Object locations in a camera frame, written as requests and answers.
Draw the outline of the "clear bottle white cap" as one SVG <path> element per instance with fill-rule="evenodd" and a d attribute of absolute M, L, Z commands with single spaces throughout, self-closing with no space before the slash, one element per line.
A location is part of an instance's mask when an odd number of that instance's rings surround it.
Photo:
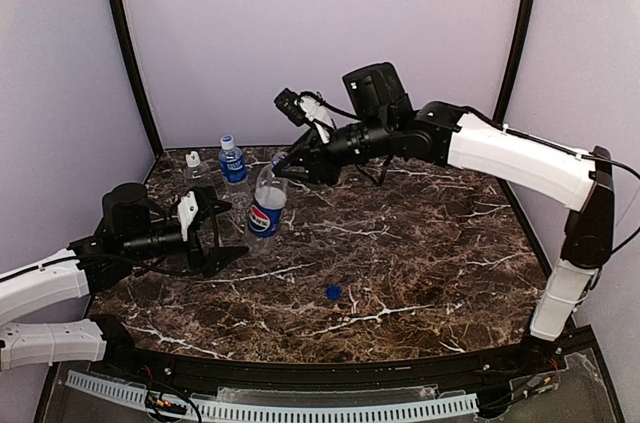
<path fill-rule="evenodd" d="M 214 186 L 210 167 L 200 158 L 197 151 L 187 153 L 185 161 L 184 181 L 187 190 Z"/>

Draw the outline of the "Pepsi bottle blue label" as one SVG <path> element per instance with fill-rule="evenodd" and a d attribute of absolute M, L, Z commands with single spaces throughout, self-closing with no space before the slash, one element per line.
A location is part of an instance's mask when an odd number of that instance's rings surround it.
<path fill-rule="evenodd" d="M 275 167 L 287 154 L 275 153 L 258 174 L 251 206 L 246 216 L 249 253 L 264 252 L 275 241 L 282 212 L 287 202 L 288 180 L 275 174 Z"/>

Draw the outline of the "blue bottle cap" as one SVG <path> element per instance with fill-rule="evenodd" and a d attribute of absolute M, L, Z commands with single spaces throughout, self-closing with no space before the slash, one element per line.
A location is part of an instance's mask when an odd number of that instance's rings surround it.
<path fill-rule="evenodd" d="M 335 301 L 341 297 L 342 290 L 338 285 L 329 285 L 325 289 L 325 296 L 328 300 Z"/>

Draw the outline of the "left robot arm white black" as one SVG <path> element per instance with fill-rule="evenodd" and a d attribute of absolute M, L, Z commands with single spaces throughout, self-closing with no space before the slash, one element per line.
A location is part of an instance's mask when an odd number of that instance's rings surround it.
<path fill-rule="evenodd" d="M 94 296 L 136 269 L 174 278 L 212 277 L 247 254 L 245 246 L 202 246 L 200 227 L 229 211 L 213 187 L 193 187 L 170 209 L 145 185 L 124 183 L 102 198 L 93 235 L 1 276 L 1 368 L 65 361 L 110 361 L 131 353 L 134 341 L 111 315 L 75 322 L 22 324 L 51 305 Z"/>

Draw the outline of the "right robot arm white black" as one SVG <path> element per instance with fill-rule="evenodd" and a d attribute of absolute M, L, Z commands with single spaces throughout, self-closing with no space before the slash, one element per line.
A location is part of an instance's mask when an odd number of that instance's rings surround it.
<path fill-rule="evenodd" d="M 413 108 L 389 62 L 342 78 L 355 111 L 338 128 L 312 92 L 282 90 L 276 108 L 306 132 L 275 167 L 278 176 L 334 185 L 342 168 L 379 157 L 472 170 L 529 188 L 568 209 L 565 240 L 530 320 L 529 333 L 554 341 L 588 284 L 613 253 L 615 193 L 609 152 L 588 152 L 500 126 L 468 106 L 440 101 Z"/>

